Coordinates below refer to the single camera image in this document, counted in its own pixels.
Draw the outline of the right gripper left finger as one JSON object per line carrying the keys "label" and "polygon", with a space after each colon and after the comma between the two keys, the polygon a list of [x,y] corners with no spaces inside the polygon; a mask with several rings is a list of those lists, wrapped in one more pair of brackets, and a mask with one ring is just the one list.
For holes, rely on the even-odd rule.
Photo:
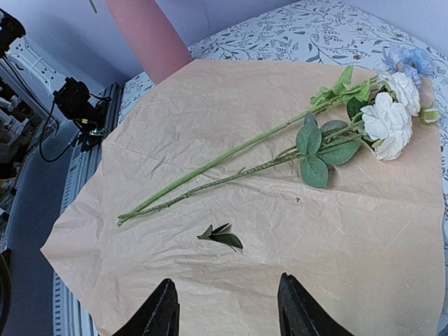
{"label": "right gripper left finger", "polygon": [[179,335],[180,304],[174,282],[164,279],[117,336]]}

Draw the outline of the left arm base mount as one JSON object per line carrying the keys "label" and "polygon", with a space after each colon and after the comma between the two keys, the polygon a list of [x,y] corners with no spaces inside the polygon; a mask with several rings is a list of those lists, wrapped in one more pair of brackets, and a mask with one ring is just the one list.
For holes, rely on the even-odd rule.
{"label": "left arm base mount", "polygon": [[53,101],[62,114],[79,129],[76,144],[81,152],[92,150],[109,133],[106,128],[110,97],[90,93],[86,84],[65,78],[65,84],[53,92]]}

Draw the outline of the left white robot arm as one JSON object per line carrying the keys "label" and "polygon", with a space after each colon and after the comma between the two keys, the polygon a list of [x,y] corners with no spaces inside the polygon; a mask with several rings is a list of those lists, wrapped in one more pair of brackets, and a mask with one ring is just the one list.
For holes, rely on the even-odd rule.
{"label": "left white robot arm", "polygon": [[49,113],[50,109],[38,98],[22,74],[37,84],[51,102],[55,93],[67,84],[68,76],[56,70],[37,53],[28,42],[22,23],[4,10],[1,11],[1,61],[23,91],[23,99],[27,100],[28,105],[42,113]]}

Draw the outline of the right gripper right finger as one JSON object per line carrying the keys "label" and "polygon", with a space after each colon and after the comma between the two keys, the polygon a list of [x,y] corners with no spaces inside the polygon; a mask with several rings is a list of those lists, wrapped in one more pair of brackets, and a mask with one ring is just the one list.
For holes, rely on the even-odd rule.
{"label": "right gripper right finger", "polygon": [[281,275],[277,304],[281,336],[353,336],[292,274]]}

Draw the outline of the green paper bouquet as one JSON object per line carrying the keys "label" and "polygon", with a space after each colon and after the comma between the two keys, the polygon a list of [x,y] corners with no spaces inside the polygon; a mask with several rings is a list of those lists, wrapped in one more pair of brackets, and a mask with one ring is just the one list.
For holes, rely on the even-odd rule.
{"label": "green paper bouquet", "polygon": [[[287,162],[118,225],[194,169],[309,107],[342,68],[198,60],[151,89],[102,144],[106,217],[89,310],[101,335],[171,279],[182,335],[278,335],[292,274],[354,335],[435,335],[445,296],[440,136],[414,122],[401,156],[367,148],[315,189]],[[243,249],[199,240],[230,223]]]}

